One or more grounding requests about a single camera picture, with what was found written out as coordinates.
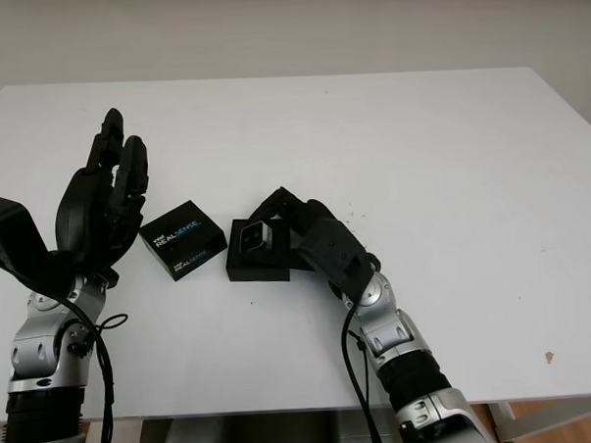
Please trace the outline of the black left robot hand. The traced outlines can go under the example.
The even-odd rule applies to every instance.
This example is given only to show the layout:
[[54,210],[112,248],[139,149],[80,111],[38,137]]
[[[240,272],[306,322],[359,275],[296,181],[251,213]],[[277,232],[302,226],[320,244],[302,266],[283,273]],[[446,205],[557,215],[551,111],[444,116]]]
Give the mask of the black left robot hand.
[[114,287],[120,276],[113,265],[130,248],[142,222],[147,149],[139,136],[124,137],[123,115],[111,108],[87,159],[59,204],[57,249],[71,255],[74,270]]

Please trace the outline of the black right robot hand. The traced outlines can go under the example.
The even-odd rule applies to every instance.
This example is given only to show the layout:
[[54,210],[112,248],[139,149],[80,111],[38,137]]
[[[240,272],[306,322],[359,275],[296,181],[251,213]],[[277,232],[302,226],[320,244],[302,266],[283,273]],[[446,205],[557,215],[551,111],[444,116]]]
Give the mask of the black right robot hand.
[[334,215],[322,202],[303,202],[280,187],[260,204],[240,231],[240,253],[252,263],[313,271],[292,247],[292,233],[303,237],[317,220],[329,218],[334,219]]

